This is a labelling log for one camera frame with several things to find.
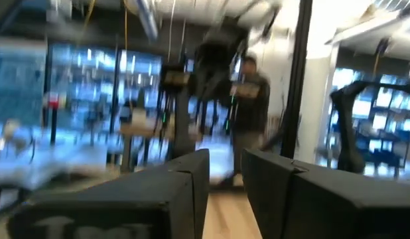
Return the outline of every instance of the table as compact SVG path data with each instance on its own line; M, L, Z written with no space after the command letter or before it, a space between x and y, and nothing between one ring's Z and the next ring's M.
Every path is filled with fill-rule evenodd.
M147 163L147 158L149 154L150 139L154 137L159 137L162 125L159 124L154 132L155 121L147 120L143 123L122 123L119 128L119 133L123 136L124 148L123 148L123 158L121 162L121 172L129 172L130 160L131 160L131 144L133 143L133 136L141 136L145 138L145 153L143 156L143 163ZM202 141L202 135L199 133L196 126L189 127L189 136L192 140L196 142ZM169 141L174 140L174 125L169 124L167 130L163 137Z

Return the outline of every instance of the dark jacket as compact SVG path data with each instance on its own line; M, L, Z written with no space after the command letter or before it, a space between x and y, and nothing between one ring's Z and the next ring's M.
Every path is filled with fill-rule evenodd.
M255 131L264 133L267 125L267 111L269 107L270 85L268 80L260 74L246 76L244 82L259 86L255 99L237 97L237 110L234 131Z

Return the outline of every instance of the wooden floor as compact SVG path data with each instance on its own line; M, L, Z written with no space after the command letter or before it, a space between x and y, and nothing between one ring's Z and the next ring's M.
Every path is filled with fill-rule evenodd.
M255 217L246 195L212 194L203 239L261 238Z

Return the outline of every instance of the desk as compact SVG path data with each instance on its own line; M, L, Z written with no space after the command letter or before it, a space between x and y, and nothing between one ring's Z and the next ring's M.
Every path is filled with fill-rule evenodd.
M133 136L141 136L145 138L145 154L143 156L143 163L147 163L149 154L150 139L159 137L161 132L161 125L159 124L157 130L154 131L155 121L147 120L145 123L123 123L119 128L119 133L122 134L124 140L123 159L121 162L121 172L130 171L130 159L131 159L131 144L133 142ZM202 135L198 132L197 127L189 127L189 136L196 142L202 141ZM164 134L164 138L172 141L174 140L174 126L168 125Z

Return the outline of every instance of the man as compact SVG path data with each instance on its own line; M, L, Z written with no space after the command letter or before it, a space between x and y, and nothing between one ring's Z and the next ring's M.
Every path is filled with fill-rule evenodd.
M241 153L243 149L258 148L262 143L265 126L267 125L267 110L270 96L269 82L258 73L257 61L253 56L246 56L243 59L240 73L242 85L248 85L246 86L247 88L255 88L257 94L251 96L239 89L232 89L232 93L236 95L238 101L232 131L233 176L235 177L240 176L241 173Z

